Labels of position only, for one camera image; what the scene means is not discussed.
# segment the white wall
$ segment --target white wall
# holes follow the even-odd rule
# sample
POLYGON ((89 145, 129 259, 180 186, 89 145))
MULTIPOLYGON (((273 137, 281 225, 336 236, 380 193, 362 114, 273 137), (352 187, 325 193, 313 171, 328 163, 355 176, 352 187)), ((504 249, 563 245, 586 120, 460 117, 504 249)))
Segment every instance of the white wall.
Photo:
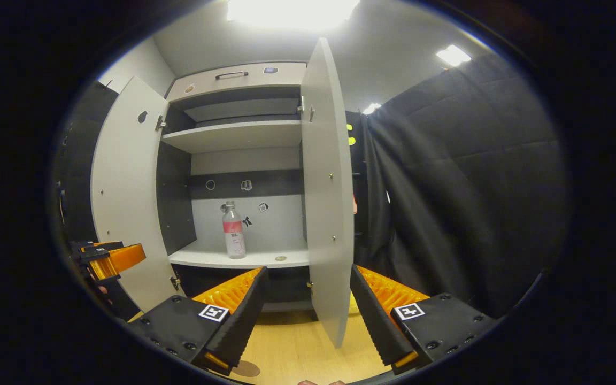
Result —
POLYGON ((141 42, 98 78, 99 82, 120 93, 132 76, 138 76, 162 97, 165 97, 175 75, 163 60, 153 37, 141 42))

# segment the pink bottle label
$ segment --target pink bottle label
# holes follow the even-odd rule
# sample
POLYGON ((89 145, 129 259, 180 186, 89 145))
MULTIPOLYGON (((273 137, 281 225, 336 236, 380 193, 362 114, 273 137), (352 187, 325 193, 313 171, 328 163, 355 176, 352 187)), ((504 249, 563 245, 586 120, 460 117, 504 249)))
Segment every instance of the pink bottle label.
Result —
POLYGON ((242 222, 222 222, 222 229, 226 233, 240 233, 242 232, 242 222))

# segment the ceiling light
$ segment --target ceiling light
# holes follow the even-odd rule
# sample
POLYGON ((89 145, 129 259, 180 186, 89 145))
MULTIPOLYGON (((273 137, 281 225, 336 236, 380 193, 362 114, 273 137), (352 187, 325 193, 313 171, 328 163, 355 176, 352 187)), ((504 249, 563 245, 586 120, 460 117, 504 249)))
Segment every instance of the ceiling light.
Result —
POLYGON ((227 20, 258 27, 325 29, 347 20, 360 0, 228 0, 227 20))
POLYGON ((376 110, 377 108, 381 107, 382 105, 379 103, 370 103, 370 105, 363 111, 363 113, 365 115, 369 115, 372 114, 372 112, 374 112, 374 110, 376 110))
POLYGON ((461 49, 454 46, 453 44, 448 46, 448 48, 443 51, 437 52, 437 56, 442 58, 446 63, 457 67, 460 63, 464 63, 465 61, 470 61, 472 58, 466 53, 464 53, 461 49))

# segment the black curtain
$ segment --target black curtain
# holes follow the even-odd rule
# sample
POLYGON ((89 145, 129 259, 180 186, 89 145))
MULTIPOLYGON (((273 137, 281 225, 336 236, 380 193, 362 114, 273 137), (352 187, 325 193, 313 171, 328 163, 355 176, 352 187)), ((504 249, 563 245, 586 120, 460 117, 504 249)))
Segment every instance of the black curtain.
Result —
POLYGON ((488 55, 362 120, 362 264, 502 316, 555 263, 569 224, 563 150, 538 96, 509 63, 488 55))

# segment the dark gray panel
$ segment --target dark gray panel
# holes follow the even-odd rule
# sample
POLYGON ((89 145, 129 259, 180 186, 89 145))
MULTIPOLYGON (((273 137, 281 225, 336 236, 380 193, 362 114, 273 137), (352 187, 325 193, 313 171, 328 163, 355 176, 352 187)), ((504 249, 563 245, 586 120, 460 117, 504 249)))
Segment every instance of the dark gray panel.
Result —
MULTIPOLYGON (((171 266, 173 266, 176 277, 181 281, 182 290, 187 297, 196 297, 196 295, 250 270, 249 268, 207 268, 177 264, 171 264, 171 266)), ((271 288, 267 293, 267 303, 310 300, 310 289, 306 286, 310 277, 308 266, 269 268, 267 270, 269 287, 271 288)))
POLYGON ((167 126, 163 129, 163 135, 193 129, 196 122, 178 108, 169 107, 166 115, 167 126))
POLYGON ((299 114, 254 115, 254 116, 246 116, 246 117, 207 120, 205 122, 197 122, 196 128, 208 127, 211 125, 221 125, 221 124, 237 124, 238 122, 266 122, 270 120, 301 120, 301 115, 299 114))
POLYGON ((298 195, 303 194, 303 171, 271 170, 192 175, 189 177, 189 190, 191 199, 298 195), (215 181, 215 188, 213 190, 206 188, 206 183, 210 180, 215 181), (242 190, 242 181, 244 180, 251 181, 251 190, 242 190))
POLYGON ((108 299, 113 302, 113 309, 125 321, 129 321, 132 317, 137 315, 141 310, 134 302, 127 296, 125 290, 123 290, 118 280, 108 282, 104 284, 107 291, 108 299))
POLYGON ((213 103, 185 110, 197 122, 255 115, 295 114, 298 98, 256 98, 213 103))
POLYGON ((298 86, 245 88, 184 98, 177 102, 171 102, 171 107, 185 111, 190 108, 201 107, 202 105, 237 102, 240 100, 252 100, 257 98, 295 98, 296 105, 298 106, 298 99, 300 97, 301 88, 298 86))
POLYGON ((347 111, 347 124, 352 125, 353 130, 349 136, 355 138, 355 144, 349 146, 351 156, 351 168, 353 171, 353 195, 358 205, 358 212, 353 215, 356 243, 366 244, 367 239, 367 168, 364 156, 364 138, 361 121, 363 115, 357 112, 347 111))
POLYGON ((156 203, 168 255, 196 240, 188 179, 191 154, 166 143, 158 148, 156 203))
POLYGON ((54 181, 63 191, 64 231, 70 240, 96 241, 90 203, 90 174, 96 140, 118 93, 95 81, 79 96, 63 126, 54 161, 54 181))

